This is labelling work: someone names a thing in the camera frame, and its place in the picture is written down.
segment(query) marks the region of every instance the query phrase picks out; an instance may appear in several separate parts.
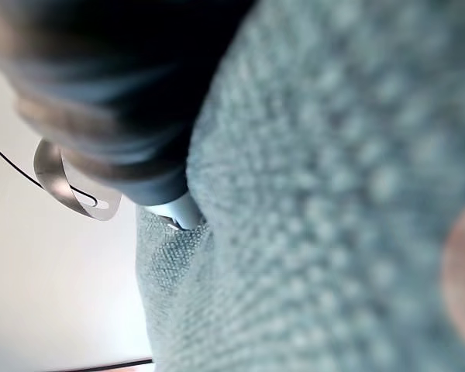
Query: dark jacket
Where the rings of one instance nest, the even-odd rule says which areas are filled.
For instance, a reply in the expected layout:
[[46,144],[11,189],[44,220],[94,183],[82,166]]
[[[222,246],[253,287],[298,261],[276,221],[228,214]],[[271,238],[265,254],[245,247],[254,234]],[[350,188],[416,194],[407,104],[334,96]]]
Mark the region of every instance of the dark jacket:
[[141,205],[187,190],[191,127],[252,0],[0,0],[20,115]]

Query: gray knit sweater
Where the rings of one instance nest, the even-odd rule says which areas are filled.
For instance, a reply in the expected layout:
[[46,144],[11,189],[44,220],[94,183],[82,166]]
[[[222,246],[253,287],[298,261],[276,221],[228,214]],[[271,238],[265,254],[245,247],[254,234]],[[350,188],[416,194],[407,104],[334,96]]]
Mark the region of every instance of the gray knit sweater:
[[163,372],[465,372],[440,260],[465,207],[465,0],[264,0],[195,129],[208,223],[139,211]]

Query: earphone cable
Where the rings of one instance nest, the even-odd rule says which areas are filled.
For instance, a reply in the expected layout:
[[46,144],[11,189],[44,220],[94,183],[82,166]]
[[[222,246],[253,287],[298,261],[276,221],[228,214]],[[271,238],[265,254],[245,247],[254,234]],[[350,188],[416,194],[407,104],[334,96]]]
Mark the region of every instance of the earphone cable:
[[[32,178],[31,176],[29,176],[24,170],[22,170],[21,168],[19,168],[17,165],[14,164],[13,161],[11,161],[1,150],[0,150],[0,157],[5,161],[7,162],[8,165],[10,165],[12,168],[14,168],[17,172],[19,172],[23,177],[25,177],[27,180],[29,180],[31,183],[35,184],[36,186],[38,186],[39,188],[41,188],[42,190],[44,190],[43,186],[37,181],[35,180],[34,178]],[[91,196],[89,194],[87,194],[86,192],[82,191],[82,190],[79,190],[78,188],[75,188],[74,186],[71,186],[71,189],[73,191],[76,191],[78,192],[79,194],[81,195],[84,195],[86,198],[89,198],[93,201],[93,206],[96,207],[98,205],[98,200],[94,197],[94,196]]]

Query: white ceiling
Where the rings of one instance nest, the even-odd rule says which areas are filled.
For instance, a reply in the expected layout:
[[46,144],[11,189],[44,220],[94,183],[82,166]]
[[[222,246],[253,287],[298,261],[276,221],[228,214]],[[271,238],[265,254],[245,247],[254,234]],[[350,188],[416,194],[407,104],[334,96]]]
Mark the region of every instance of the white ceiling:
[[[0,149],[29,174],[39,137],[0,76]],[[110,222],[60,205],[0,159],[0,372],[150,355],[134,260],[134,206]]]

